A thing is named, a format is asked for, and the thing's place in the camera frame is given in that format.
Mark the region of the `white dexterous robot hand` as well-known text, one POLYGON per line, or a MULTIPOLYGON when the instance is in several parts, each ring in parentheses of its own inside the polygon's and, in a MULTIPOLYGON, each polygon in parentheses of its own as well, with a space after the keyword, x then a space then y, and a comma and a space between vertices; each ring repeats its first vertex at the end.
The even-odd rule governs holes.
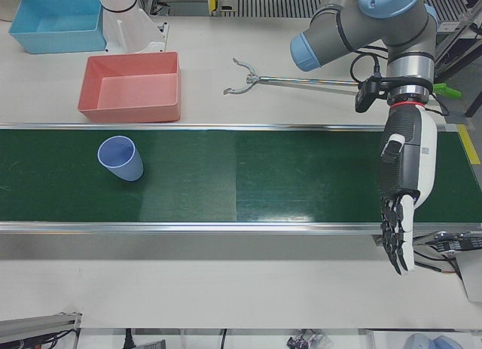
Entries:
POLYGON ((396 103, 380 142, 379 173, 382 245, 397 274, 415 268, 415 210, 435 182, 438 130, 424 105, 396 103))

